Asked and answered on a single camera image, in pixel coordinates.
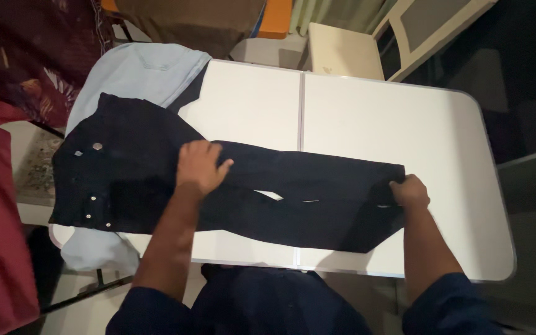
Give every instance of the left hand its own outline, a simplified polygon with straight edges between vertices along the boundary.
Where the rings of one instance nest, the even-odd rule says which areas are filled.
[[[179,151],[179,164],[177,165],[177,187],[186,183],[195,184],[203,195],[207,195],[223,182],[229,168],[233,165],[232,159],[216,168],[223,147],[209,141],[193,141],[183,144]]]

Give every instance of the forearm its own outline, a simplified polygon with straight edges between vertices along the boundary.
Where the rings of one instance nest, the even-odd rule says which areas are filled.
[[[203,194],[192,184],[175,189],[159,220],[132,286],[151,287],[183,300],[191,262],[194,232]]]
[[[404,209],[404,274],[413,302],[445,274],[463,272],[425,206]]]

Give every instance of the chair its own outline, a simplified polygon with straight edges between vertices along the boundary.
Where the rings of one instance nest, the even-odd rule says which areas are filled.
[[[102,0],[100,5],[107,15],[121,18],[121,13],[115,4],[115,0]],[[289,22],[291,21],[291,10],[293,0],[266,0],[264,8],[264,18],[260,25],[260,30],[256,37],[269,39],[284,39],[289,32]]]
[[[310,23],[298,68],[400,82],[496,2],[398,0],[372,35]]]

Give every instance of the brown cloth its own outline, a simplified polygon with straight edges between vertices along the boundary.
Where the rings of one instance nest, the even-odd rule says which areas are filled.
[[[64,126],[90,69],[112,47],[95,0],[0,0],[0,101]]]
[[[116,0],[121,15],[153,42],[177,43],[225,59],[248,38],[264,0]]]

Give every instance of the patterned rug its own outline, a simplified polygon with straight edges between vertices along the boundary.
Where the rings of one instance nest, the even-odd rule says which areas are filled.
[[[62,139],[42,129],[34,133],[22,163],[14,174],[17,202],[55,205],[51,158],[61,143]]]

